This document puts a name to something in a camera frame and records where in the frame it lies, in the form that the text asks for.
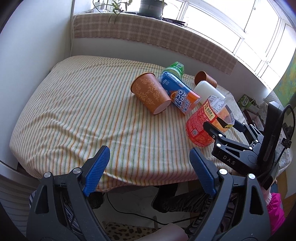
qr code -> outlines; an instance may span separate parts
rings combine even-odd
[[[197,131],[196,129],[194,129],[194,130],[191,132],[191,134],[192,134],[193,136],[196,136],[196,135],[198,134],[198,131]]]

brown paper cup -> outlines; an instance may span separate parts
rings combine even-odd
[[[166,91],[155,78],[155,75],[151,72],[138,76],[131,84],[131,92],[154,115],[164,111],[172,102]]]
[[[194,78],[194,83],[197,85],[199,82],[205,80],[206,82],[210,83],[215,88],[217,87],[217,81],[214,80],[211,76],[209,76],[206,72],[200,71],[196,74]]]

black cable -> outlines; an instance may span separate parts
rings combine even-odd
[[[291,141],[291,140],[292,140],[292,136],[293,136],[293,134],[294,134],[294,130],[295,130],[295,113],[294,113],[294,110],[293,110],[293,108],[292,108],[292,106],[291,106],[290,104],[287,105],[287,106],[285,107],[285,109],[290,109],[290,110],[291,110],[291,113],[292,113],[292,116],[293,116],[293,129],[292,129],[292,133],[291,133],[291,135],[290,135],[289,137],[287,137],[287,139],[288,139],[289,141]],[[285,147],[285,148],[282,150],[281,154],[279,155],[278,159],[276,160],[275,165],[278,164],[278,162],[279,162],[280,159],[281,159],[281,156],[283,155],[283,153],[284,153],[284,151],[285,151],[286,149],[287,149],[287,147]]]
[[[295,113],[294,113],[294,110],[293,110],[293,108],[292,108],[292,106],[291,106],[290,104],[286,105],[286,107],[283,109],[282,113],[280,114],[280,117],[279,117],[279,119],[278,119],[278,121],[277,121],[277,123],[276,123],[276,125],[275,125],[275,129],[274,129],[274,131],[273,131],[273,133],[272,133],[272,135],[271,135],[271,140],[274,139],[274,135],[275,135],[274,132],[275,132],[275,130],[277,129],[278,125],[280,124],[280,119],[281,119],[282,116],[286,113],[286,111],[287,111],[288,109],[291,110],[291,113],[292,113],[292,116],[293,116],[293,129],[292,129],[292,133],[291,133],[291,135],[290,135],[289,137],[287,137],[287,139],[288,139],[289,141],[292,140],[292,137],[293,137],[293,134],[294,134],[294,130],[295,130]],[[282,155],[283,155],[283,153],[284,153],[284,151],[285,151],[286,149],[287,149],[287,147],[284,147],[284,149],[282,150],[281,154],[279,155],[279,157],[278,157],[277,160],[275,161],[275,165],[274,165],[274,166],[276,166],[276,165],[279,163],[279,161],[280,161],[280,159],[281,159],[281,157],[282,157]],[[260,177],[264,176],[266,173],[270,174],[272,170],[273,170],[273,169],[271,168],[270,170],[265,171],[264,173],[262,173],[261,175],[259,175],[257,178],[260,178]]]
[[[153,219],[153,218],[149,218],[149,217],[146,217],[146,216],[143,216],[143,215],[137,214],[137,213],[126,213],[126,212],[118,211],[118,210],[112,205],[112,203],[110,202],[109,197],[108,197],[108,193],[106,194],[106,196],[107,196],[107,199],[108,199],[110,205],[112,206],[112,208],[113,208],[116,212],[123,213],[123,214],[136,215],[136,216],[139,216],[139,217],[146,218],[146,219],[149,219],[149,220],[151,220],[151,221],[154,221],[154,222],[156,222],[156,223],[158,223],[158,224],[160,224],[160,225],[168,225],[168,224],[169,224],[169,223],[161,223],[161,222],[159,222],[159,221],[157,221],[157,220],[155,220],[155,219]],[[195,216],[195,217],[191,217],[191,218],[185,218],[185,219],[178,220],[178,221],[175,221],[175,222],[172,222],[172,223],[180,223],[180,222],[187,221],[187,220],[190,220],[190,219],[193,219],[193,218],[198,218],[198,217],[199,217],[199,216]]]
[[[265,161],[267,161],[268,158],[269,158],[269,156],[270,156],[270,152],[271,152],[271,149],[272,149],[272,147],[273,147],[273,143],[274,143],[274,138],[275,138],[275,135],[276,135],[276,131],[278,130],[279,125],[280,125],[280,124],[282,125],[282,123],[281,123],[281,119],[282,119],[283,115],[286,113],[286,111],[287,111],[288,109],[291,110],[292,115],[293,115],[293,121],[294,121],[294,124],[293,124],[293,130],[292,130],[291,136],[289,137],[289,140],[292,140],[292,136],[293,136],[293,133],[294,133],[294,130],[295,130],[295,113],[294,113],[294,110],[293,110],[292,106],[291,106],[290,104],[288,104],[288,105],[285,106],[285,108],[284,108],[283,111],[281,112],[281,114],[280,114],[280,116],[279,116],[279,118],[278,118],[278,120],[277,120],[277,122],[276,122],[275,128],[274,128],[274,130],[273,130],[273,132],[272,132],[272,134],[271,134],[270,141],[269,141],[269,143],[268,143],[266,153],[265,153],[265,155],[264,155],[264,157],[263,157],[263,160],[265,160]]]

red snack container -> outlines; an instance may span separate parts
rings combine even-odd
[[[215,141],[203,129],[203,123],[206,121],[224,133],[234,125],[234,116],[223,100],[210,96],[188,119],[185,126],[189,139],[200,147],[206,147]]]

striped bedsheet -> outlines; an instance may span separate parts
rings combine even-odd
[[[111,150],[99,191],[124,185],[163,185],[197,179],[189,162],[194,144],[184,116],[171,104],[151,115],[130,91],[143,72],[158,76],[163,67],[130,60],[74,56],[58,63],[39,85],[14,128],[10,148],[36,178],[81,167],[102,145]],[[194,77],[183,81],[194,88]],[[218,86],[235,118],[245,121],[230,92]],[[247,144],[234,128],[226,136]],[[218,168],[231,169],[201,148]]]

